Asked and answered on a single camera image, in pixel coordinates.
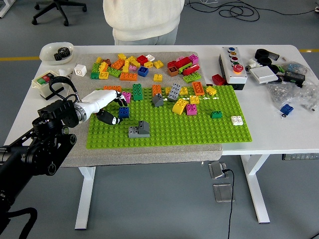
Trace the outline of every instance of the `yellow floor stripe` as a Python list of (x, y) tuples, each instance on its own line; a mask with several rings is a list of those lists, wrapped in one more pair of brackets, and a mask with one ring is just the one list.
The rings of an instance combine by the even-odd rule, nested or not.
[[(319, 52), (319, 49), (299, 49), (301, 53)], [(0, 61), (36, 61), (40, 60), (38, 56), (26, 56), (26, 57), (3, 57)]]
[(319, 49), (299, 49), (299, 52), (302, 52), (302, 53), (319, 52)]
[(40, 60), (40, 58), (38, 56), (0, 58), (0, 61), (34, 61), (34, 60)]

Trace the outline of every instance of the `white cube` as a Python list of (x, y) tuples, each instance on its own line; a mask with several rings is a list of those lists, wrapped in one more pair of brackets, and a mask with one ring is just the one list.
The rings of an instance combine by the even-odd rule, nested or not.
[(75, 75), (77, 75), (77, 76), (85, 76), (85, 74), (87, 73), (86, 66), (78, 64), (74, 68), (74, 72), (75, 72)]
[(231, 122), (233, 125), (243, 125), (243, 120), (241, 119), (241, 116), (232, 116), (231, 117)]

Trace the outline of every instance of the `control box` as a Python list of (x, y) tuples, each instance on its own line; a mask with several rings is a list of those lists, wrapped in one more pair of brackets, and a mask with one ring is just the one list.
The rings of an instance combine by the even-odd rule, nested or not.
[(222, 47), (219, 55), (219, 65), (222, 77), (226, 79), (227, 85), (231, 85), (234, 90), (242, 90), (247, 81), (247, 74), (238, 48)]

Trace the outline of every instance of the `robotic arm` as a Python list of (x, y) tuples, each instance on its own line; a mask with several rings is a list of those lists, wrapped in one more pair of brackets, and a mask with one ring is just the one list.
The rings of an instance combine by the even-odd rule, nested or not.
[[(32, 122), (31, 130), (9, 146), (0, 147), (0, 235), (10, 218), (30, 214), (30, 220), (22, 230), (20, 239), (28, 236), (37, 217), (36, 209), (28, 208), (17, 212), (9, 210), (32, 176), (52, 176), (56, 173), (76, 143), (76, 136), (69, 134), (69, 127), (85, 122), (94, 113), (104, 123), (117, 124), (122, 121), (103, 109), (112, 101), (120, 106), (127, 106), (122, 93), (115, 90), (93, 91), (79, 100), (77, 91), (68, 78), (55, 78), (57, 79), (50, 81), (50, 89), (62, 100), (38, 110), (39, 117)], [(51, 87), (56, 82), (69, 84), (75, 94), (62, 97)], [(70, 96), (75, 96), (75, 102), (68, 100)], [(23, 146), (29, 138), (32, 143)]]

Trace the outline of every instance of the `white bowl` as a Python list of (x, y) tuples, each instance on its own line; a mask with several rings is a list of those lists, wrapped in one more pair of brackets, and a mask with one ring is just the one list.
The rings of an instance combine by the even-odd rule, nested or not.
[[(67, 47), (70, 50), (70, 56), (62, 58), (61, 61), (56, 61), (54, 54), (58, 52), (61, 47)], [(40, 60), (48, 65), (62, 65), (69, 62), (73, 57), (74, 46), (70, 42), (54, 42), (43, 46), (40, 52)]]

